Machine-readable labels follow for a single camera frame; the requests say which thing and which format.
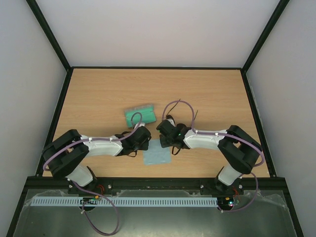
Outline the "dark aviator sunglasses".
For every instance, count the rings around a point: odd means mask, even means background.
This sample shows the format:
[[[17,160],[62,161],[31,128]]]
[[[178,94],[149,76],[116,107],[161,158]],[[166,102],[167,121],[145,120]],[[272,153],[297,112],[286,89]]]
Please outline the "dark aviator sunglasses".
[[[190,118],[190,127],[195,127],[195,110],[192,105],[184,100],[178,99],[171,101],[164,107],[161,120],[165,120],[166,116],[173,116],[174,120],[179,119],[183,122],[188,122]]]

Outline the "light blue cleaning cloth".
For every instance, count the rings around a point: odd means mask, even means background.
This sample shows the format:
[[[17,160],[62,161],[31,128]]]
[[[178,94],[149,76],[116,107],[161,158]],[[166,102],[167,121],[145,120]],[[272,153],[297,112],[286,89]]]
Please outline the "light blue cleaning cloth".
[[[170,148],[163,148],[159,139],[150,140],[149,147],[143,151],[144,165],[157,165],[171,163]]]

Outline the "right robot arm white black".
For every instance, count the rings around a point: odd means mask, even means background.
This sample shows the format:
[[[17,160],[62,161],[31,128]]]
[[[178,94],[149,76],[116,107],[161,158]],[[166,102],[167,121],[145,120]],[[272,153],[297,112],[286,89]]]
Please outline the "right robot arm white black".
[[[209,149],[220,151],[228,164],[217,174],[214,186],[220,193],[227,193],[236,179],[244,174],[250,174],[257,166],[257,160],[265,158],[262,147],[250,135],[237,125],[227,130],[203,131],[179,123],[173,119],[165,119],[158,126],[160,144],[163,148]]]

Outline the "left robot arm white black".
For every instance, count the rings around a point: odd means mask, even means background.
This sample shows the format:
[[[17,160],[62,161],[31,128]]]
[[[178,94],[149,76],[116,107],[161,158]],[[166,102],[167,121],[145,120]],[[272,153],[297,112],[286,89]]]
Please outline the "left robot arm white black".
[[[111,137],[89,137],[71,129],[43,149],[43,170],[51,172],[53,178],[67,178],[80,187],[87,187],[96,182],[96,177],[89,167],[81,166],[84,158],[131,156],[146,151],[150,139],[151,133],[143,123],[131,132]]]

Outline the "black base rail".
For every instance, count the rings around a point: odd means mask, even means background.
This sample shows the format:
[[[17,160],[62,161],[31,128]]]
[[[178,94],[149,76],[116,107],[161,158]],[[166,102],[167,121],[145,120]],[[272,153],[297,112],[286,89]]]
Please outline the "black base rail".
[[[109,178],[100,177],[97,181],[85,188],[97,193],[116,195],[120,191],[145,190],[145,191],[187,191],[198,192],[201,195],[232,196],[235,193],[243,194],[244,191],[255,190],[258,183],[260,191],[283,191],[289,193],[284,178],[241,178],[231,186],[216,188],[214,178]]]

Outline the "right controller board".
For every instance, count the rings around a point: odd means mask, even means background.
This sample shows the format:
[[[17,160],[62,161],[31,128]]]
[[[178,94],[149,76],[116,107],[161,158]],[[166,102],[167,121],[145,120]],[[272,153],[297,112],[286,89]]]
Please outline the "right controller board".
[[[233,207],[234,205],[238,205],[241,201],[240,196],[232,196],[232,197],[221,197],[218,199],[218,204],[220,206],[228,206]]]

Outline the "left controller board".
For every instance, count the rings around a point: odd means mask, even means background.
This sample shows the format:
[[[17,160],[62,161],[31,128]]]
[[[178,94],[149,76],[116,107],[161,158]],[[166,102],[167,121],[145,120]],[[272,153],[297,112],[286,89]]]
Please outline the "left controller board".
[[[91,205],[97,205],[102,198],[100,196],[93,196],[93,197],[81,197],[79,200],[79,205],[85,204],[91,204]]]

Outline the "controller board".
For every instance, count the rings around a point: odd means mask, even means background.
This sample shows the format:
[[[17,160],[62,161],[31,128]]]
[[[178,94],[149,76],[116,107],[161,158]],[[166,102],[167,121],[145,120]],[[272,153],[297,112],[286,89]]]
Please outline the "controller board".
[[[218,204],[220,206],[228,206],[233,207],[234,205],[238,205],[241,201],[240,196],[232,196],[232,197],[221,197],[218,199]]]
[[[85,204],[91,204],[91,205],[97,205],[102,198],[100,196],[93,196],[93,197],[81,197],[79,200],[79,205]]]

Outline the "grey glasses case green lining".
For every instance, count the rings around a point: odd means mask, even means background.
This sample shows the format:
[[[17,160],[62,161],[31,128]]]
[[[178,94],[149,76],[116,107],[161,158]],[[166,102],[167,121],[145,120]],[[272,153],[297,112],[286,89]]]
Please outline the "grey glasses case green lining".
[[[125,109],[124,116],[128,128],[134,127],[138,122],[145,124],[156,122],[153,104]]]

